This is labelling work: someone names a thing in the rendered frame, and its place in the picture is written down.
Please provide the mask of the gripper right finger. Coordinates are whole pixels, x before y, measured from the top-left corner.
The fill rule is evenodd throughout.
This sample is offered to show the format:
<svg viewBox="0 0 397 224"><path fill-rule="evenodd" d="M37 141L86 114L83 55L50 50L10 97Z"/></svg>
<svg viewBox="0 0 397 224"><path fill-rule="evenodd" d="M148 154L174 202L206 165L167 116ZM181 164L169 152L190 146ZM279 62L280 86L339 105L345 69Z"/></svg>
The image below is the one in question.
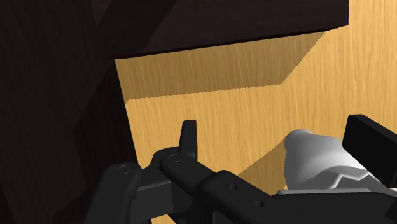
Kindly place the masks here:
<svg viewBox="0 0 397 224"><path fill-rule="evenodd" d="M397 188L397 134L365 115L349 115L343 148L388 188Z"/></svg>

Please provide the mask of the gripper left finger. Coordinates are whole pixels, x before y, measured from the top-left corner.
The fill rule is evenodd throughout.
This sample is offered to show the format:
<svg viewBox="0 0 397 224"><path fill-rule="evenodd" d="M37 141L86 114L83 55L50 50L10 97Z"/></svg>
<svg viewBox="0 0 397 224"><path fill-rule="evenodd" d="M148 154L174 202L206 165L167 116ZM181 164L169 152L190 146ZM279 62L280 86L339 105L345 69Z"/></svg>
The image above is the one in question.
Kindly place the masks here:
<svg viewBox="0 0 397 224"><path fill-rule="evenodd" d="M85 224L151 224L167 215L176 224L208 224L197 187L214 174L197 160L197 123L185 120L179 145L158 150L146 168L136 163L108 167Z"/></svg>

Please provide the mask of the white rounded figure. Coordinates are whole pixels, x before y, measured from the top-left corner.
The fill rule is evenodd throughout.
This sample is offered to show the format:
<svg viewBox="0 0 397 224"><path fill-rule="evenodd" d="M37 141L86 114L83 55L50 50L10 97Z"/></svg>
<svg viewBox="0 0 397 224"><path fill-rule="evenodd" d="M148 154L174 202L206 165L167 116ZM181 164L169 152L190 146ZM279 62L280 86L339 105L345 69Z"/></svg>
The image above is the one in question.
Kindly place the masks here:
<svg viewBox="0 0 397 224"><path fill-rule="evenodd" d="M397 198L343 147L340 139L296 129L284 140L287 190L279 193L377 192Z"/></svg>

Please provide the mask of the light wooden table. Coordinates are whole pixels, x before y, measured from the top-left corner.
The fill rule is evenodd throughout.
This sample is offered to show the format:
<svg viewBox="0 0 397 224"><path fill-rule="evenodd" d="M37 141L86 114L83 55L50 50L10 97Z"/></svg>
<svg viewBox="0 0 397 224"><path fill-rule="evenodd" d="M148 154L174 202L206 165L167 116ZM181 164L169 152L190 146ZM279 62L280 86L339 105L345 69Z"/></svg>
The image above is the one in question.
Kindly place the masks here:
<svg viewBox="0 0 397 224"><path fill-rule="evenodd" d="M139 165L197 121L198 159L274 194L284 138L304 128L340 138L364 114L397 132L397 0L350 0L338 29L118 59Z"/></svg>

